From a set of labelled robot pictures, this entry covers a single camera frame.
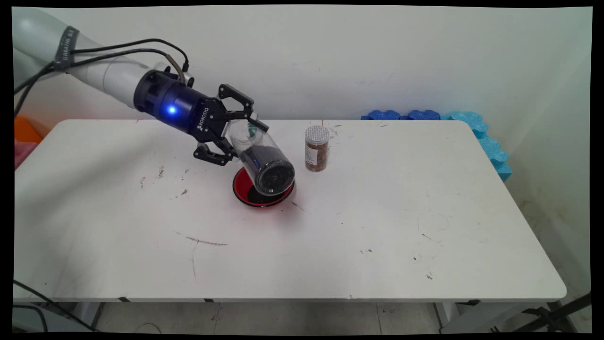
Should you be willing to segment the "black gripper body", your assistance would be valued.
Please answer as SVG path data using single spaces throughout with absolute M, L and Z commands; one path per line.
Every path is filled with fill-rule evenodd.
M 224 137 L 226 124 L 236 118 L 220 99 L 209 97 L 177 80 L 170 73 L 151 70 L 136 86 L 134 108 L 192 136 L 204 144 Z

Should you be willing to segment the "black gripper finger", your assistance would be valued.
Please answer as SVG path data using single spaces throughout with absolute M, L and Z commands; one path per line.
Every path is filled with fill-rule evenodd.
M 253 99 L 247 95 L 244 95 L 242 92 L 228 84 L 222 84 L 218 88 L 218 99 L 222 101 L 229 98 L 234 99 L 237 103 L 240 103 L 243 106 L 243 110 L 225 110 L 224 112 L 217 114 L 218 120 L 225 120 L 228 122 L 232 120 L 247 120 L 251 125 L 254 125 L 264 133 L 268 132 L 269 127 L 266 124 L 251 117 L 254 112 Z
M 214 146 L 217 146 L 222 153 L 211 151 L 207 143 L 198 142 L 198 146 L 195 149 L 193 156 L 194 158 L 204 161 L 207 163 L 217 164 L 218 166 L 225 166 L 229 162 L 233 161 L 233 158 L 239 159 L 236 150 L 229 142 L 228 138 L 221 137 L 212 140 Z

